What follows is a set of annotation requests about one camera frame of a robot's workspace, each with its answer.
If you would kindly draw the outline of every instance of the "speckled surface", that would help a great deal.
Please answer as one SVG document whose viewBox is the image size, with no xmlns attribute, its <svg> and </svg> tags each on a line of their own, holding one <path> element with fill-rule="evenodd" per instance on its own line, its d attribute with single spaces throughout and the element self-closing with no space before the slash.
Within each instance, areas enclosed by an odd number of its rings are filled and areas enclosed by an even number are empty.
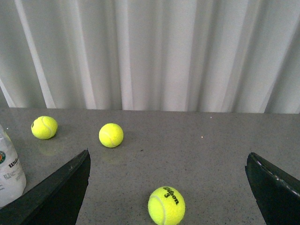
<svg viewBox="0 0 300 225">
<path fill-rule="evenodd" d="M 30 131 L 41 115 L 59 123 L 56 136 Z M 108 149 L 98 139 L 109 122 L 124 130 Z M 181 225 L 264 224 L 245 174 L 256 152 L 300 179 L 300 116 L 197 112 L 0 109 L 27 177 L 25 192 L 89 149 L 89 186 L 77 225 L 154 225 L 148 198 L 160 186 L 186 202 Z"/>
</svg>

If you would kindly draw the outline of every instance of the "curtain fold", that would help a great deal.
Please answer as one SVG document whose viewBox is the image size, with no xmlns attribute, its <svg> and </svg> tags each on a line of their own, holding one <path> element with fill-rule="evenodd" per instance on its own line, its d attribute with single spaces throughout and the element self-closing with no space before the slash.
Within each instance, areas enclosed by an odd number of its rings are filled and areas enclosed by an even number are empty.
<svg viewBox="0 0 300 225">
<path fill-rule="evenodd" d="M 300 113 L 298 0 L 7 0 L 0 106 Z"/>
</svg>

